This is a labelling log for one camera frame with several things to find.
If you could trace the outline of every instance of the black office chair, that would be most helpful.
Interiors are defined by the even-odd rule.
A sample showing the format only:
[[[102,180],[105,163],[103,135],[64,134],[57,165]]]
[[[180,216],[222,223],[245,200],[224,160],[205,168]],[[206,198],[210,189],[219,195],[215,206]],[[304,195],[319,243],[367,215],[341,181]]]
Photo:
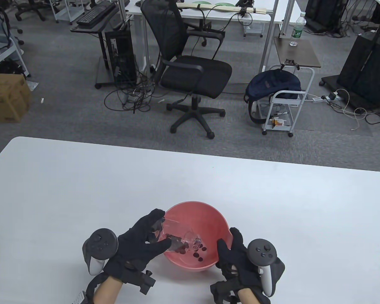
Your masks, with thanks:
[[[18,12],[15,13],[16,19],[18,21],[21,21],[22,20],[20,16],[21,14],[34,11],[37,13],[37,15],[42,21],[45,21],[45,17],[42,16],[41,12],[38,9],[51,9],[51,4],[49,3],[49,1],[52,1],[52,0],[48,0],[48,1],[28,0],[28,3],[15,4],[18,9]],[[56,6],[54,6],[54,11],[55,13],[59,12]]]
[[[179,104],[183,99],[168,103],[166,109],[180,110],[185,114],[170,127],[176,133],[177,127],[190,118],[195,118],[207,132],[207,137],[214,138],[203,118],[203,114],[217,113],[225,116],[224,109],[198,107],[202,96],[217,98],[228,83],[232,74],[229,64],[214,60],[222,44],[225,33],[189,30],[183,22],[175,0],[145,0],[141,11],[149,23],[161,51],[161,63],[154,81],[156,85],[192,96],[191,106]],[[213,59],[181,55],[189,36],[213,38],[219,40],[219,46]]]

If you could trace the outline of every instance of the black keyboard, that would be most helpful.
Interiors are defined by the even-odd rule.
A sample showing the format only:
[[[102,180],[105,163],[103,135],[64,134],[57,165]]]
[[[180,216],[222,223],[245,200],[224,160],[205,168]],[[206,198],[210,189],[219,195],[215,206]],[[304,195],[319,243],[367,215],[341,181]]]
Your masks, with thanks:
[[[99,23],[100,20],[107,16],[113,9],[115,9],[114,3],[111,3],[110,1],[100,2],[86,12],[86,14],[77,19],[76,23],[81,26],[92,27]]]

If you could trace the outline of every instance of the chair base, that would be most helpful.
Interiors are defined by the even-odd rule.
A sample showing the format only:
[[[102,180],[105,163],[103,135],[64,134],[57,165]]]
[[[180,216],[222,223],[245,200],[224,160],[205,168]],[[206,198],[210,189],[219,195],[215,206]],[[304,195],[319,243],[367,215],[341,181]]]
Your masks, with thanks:
[[[225,117],[225,110],[224,109],[216,109],[216,108],[198,107],[198,104],[201,102],[201,97],[199,97],[199,96],[193,96],[192,97],[191,105],[179,104],[182,101],[183,101],[183,99],[178,100],[174,103],[166,104],[166,110],[168,110],[168,111],[175,109],[175,110],[180,110],[182,112],[185,112],[185,114],[182,117],[180,117],[170,127],[170,133],[176,133],[178,126],[180,126],[182,123],[189,120],[190,118],[195,118],[198,120],[198,122],[203,126],[204,130],[207,132],[207,137],[209,139],[213,139],[215,137],[215,134],[213,131],[211,131],[206,120],[203,118],[203,115],[204,114],[216,113],[216,114],[219,114],[221,117]]]
[[[51,8],[50,4],[43,3],[43,2],[37,2],[34,4],[27,4],[27,3],[19,4],[17,6],[18,12],[15,13],[15,17],[18,21],[21,21],[22,20],[20,16],[21,14],[34,11],[35,13],[37,13],[37,15],[42,21],[45,21],[45,17],[42,16],[41,12],[38,9],[50,9],[50,8]],[[59,10],[55,6],[54,6],[54,10],[55,10],[55,13],[59,12]]]

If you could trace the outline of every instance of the cardboard box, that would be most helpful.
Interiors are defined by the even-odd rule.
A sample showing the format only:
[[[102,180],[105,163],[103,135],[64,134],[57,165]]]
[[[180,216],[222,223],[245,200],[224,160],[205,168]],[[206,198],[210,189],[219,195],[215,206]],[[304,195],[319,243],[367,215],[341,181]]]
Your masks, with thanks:
[[[0,123],[21,121],[31,92],[23,75],[0,74]]]

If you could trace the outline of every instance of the chair seat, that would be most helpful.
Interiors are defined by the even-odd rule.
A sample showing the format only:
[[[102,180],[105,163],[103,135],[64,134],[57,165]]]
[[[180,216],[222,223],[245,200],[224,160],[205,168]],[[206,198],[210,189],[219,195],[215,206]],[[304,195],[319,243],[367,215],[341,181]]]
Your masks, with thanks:
[[[217,98],[222,93],[232,74],[232,67],[222,61],[194,56],[181,56],[174,62],[200,65],[204,69],[193,94]],[[195,69],[169,66],[161,78],[161,86],[174,91],[190,92],[200,72]]]

